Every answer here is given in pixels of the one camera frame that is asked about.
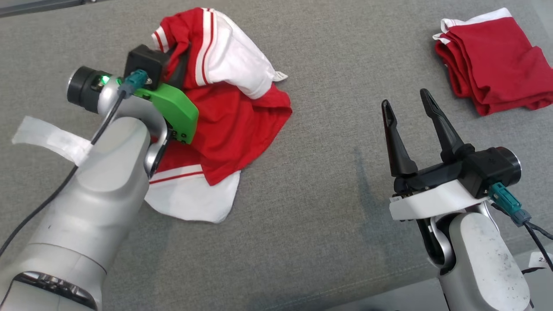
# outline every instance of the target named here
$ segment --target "camera lens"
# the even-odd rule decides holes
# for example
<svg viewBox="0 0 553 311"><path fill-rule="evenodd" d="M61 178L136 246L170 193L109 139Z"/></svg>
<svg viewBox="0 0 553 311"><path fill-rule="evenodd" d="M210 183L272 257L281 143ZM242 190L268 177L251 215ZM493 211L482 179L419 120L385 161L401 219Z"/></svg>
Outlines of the camera lens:
<svg viewBox="0 0 553 311"><path fill-rule="evenodd" d="M505 147L497 147L496 148L499 153L505 157L514 167L513 174L511 175L511 179L509 180L509 184L505 186L510 186L518 183L520 181L520 177L522 176L522 167L520 167L520 161L517 158L517 156L509 149Z"/></svg>
<svg viewBox="0 0 553 311"><path fill-rule="evenodd" d="M98 98L103 88L103 77L110 74L85 66L75 71L67 83L67 100L84 109L98 113Z"/></svg>

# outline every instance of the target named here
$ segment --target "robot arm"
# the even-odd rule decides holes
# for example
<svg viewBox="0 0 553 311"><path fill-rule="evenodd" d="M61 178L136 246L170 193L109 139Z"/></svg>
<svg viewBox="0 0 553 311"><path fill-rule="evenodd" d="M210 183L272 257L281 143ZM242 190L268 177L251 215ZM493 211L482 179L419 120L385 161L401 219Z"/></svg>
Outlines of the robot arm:
<svg viewBox="0 0 553 311"><path fill-rule="evenodd" d="M520 162L506 148L476 152L464 144L428 90L421 90L442 163L418 170L401 141L391 104L382 103L394 220L415 220L451 311L531 310L525 278L488 208L488 189L520 179Z"/></svg>
<svg viewBox="0 0 553 311"><path fill-rule="evenodd" d="M48 205L23 251L0 269L0 310L102 310L103 281L168 140L190 143L196 129L197 108L177 87L161 82L168 56L146 49L129 53L124 83L87 67L69 80L67 99L109 125ZM119 89L128 87L127 79L132 84L140 68L150 68L138 74L144 88L131 87L122 99Z"/></svg>
<svg viewBox="0 0 553 311"><path fill-rule="evenodd" d="M102 283L148 191L149 147L150 133L136 118L107 127L21 254L0 271L2 311L102 310Z"/></svg>

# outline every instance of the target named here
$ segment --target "seam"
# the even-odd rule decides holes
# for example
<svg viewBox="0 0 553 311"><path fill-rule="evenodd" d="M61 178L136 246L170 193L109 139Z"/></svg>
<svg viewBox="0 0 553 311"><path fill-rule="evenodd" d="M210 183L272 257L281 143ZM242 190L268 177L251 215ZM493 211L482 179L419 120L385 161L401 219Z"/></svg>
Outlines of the seam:
<svg viewBox="0 0 553 311"><path fill-rule="evenodd" d="M171 177L167 177L167 178L161 178L161 179L158 179L158 180L154 180L153 182L150 182L150 185L153 185L153 184L156 184L156 183L161 183L161 182L166 182L167 180L173 180L173 179L177 179L177 178L189 177L189 176L192 176L192 175L199 175L199 174L203 174L203 172L192 172L192 173L186 173L186 174L171 176Z"/></svg>
<svg viewBox="0 0 553 311"><path fill-rule="evenodd" d="M549 215L549 214L553 214L553 213L546 212L546 213L541 214L540 216ZM513 238L510 238L510 239L506 239L504 241L505 241L505 243L507 243L509 241L518 241L518 240L523 240L525 238L526 238L526 235L521 235L521 236L518 236L518 237L513 237ZM416 268L419 268L419 267L422 267L422 266L427 266L427 265L430 266L429 263L422 263L420 265L411 266L409 268L396 271L392 274L383 274L383 275L380 275L378 277L367 278L367 279L364 279L364 280L361 280L361 281L356 281L356 282L353 282L353 283L345 284L345 285L342 285L342 286L331 288L327 291L324 291L324 292L321 292L321 293L318 293L318 294L313 294L313 295L310 295L310 296L307 296L307 297L298 298L298 299L291 300L289 302L285 302L285 303L282 303L282 304L277 304L277 305L274 305L274 306L271 306L271 307L267 307L267 308L263 309L263 311L272 310L272 309L280 310L280 309L284 309L284 308L290 308L290 307L293 307L293 306L298 305L298 304L302 304L302 303L310 302L310 301L313 301L313 300L317 300L317 299L320 299L320 298L323 298L323 297L334 295L336 293L351 291L351 290L359 287L361 284L374 283L374 282L376 282L380 279L383 279L385 277L401 276L401 275L404 275L404 274L406 274L406 273L408 273L412 270L415 270Z"/></svg>
<svg viewBox="0 0 553 311"><path fill-rule="evenodd" d="M208 78L209 78L209 71L206 70L206 58L207 58L207 55L210 53L210 49L211 49L211 46L213 45L213 41L214 41L214 33L215 33L215 30L213 29L214 26L215 26L215 15L213 14L212 11L208 11L210 12L211 14L211 37L210 37L210 42L209 42L209 45L207 46L207 49L206 49L206 52L204 54L204 59L202 59L202 78L204 79L204 83L205 85L208 85L210 84L210 82L208 82Z"/></svg>
<svg viewBox="0 0 553 311"><path fill-rule="evenodd" d="M345 285L342 285L342 286L338 286L338 287L329 289L329 290L324 291L324 292L320 292L318 294L313 294L313 295L310 295L310 296L307 296L307 297L294 299L294 300L291 300L291 301L286 302L286 303L277 304L277 305L274 305L272 307L267 307L267 308L263 309L263 311L271 310L271 309L275 309L275 308L282 309L282 308L292 307L292 306L300 304L300 303L305 303L305 302L309 302L309 301L319 299L319 298L322 298L322 297L325 297L325 296L330 296L332 294L335 294L335 292L343 292L343 291L339 291L339 289L344 288L344 287L353 287L353 288L355 288L355 287L358 287L360 284L363 284L363 283L374 283L374 282L376 282L380 279L383 279L383 278L386 278L386 277L389 277L389 276L400 276L400 275L406 274L407 272L409 272L413 269L423 267L423 266L431 267L431 264L425 262L425 263L421 263L421 264L416 265L416 266L411 266L409 268L398 270L398 271L396 271L392 274L382 274L378 277L367 278L367 279L363 279L361 281L356 281L356 282L353 282L353 283L345 284Z"/></svg>

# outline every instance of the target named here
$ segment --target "white tape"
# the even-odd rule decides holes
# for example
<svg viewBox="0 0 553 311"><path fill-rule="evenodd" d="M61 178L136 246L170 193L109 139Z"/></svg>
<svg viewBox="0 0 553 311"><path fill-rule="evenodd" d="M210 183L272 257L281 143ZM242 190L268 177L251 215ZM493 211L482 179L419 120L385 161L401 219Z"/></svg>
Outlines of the white tape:
<svg viewBox="0 0 553 311"><path fill-rule="evenodd" d="M13 144L45 147L80 166L92 145L90 141L42 120L25 116L12 138Z"/></svg>
<svg viewBox="0 0 553 311"><path fill-rule="evenodd" d="M553 258L553 255L547 253L549 258ZM529 268L549 268L547 262L545 261L544 255L541 252L533 252L530 255L530 262L528 263Z"/></svg>

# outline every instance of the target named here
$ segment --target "teal connector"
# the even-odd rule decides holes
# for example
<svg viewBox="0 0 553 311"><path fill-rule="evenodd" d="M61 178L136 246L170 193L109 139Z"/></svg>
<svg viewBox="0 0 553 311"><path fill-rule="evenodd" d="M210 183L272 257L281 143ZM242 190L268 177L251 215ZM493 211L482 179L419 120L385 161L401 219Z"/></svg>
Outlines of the teal connector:
<svg viewBox="0 0 553 311"><path fill-rule="evenodd" d="M489 188L488 194L517 226L522 227L525 221L531 219L530 214L522 209L522 204L502 183L493 184Z"/></svg>
<svg viewBox="0 0 553 311"><path fill-rule="evenodd" d="M125 78L125 81L119 85L119 92L125 91L125 99L131 97L134 92L143 87L148 81L148 74L142 69L138 69Z"/></svg>

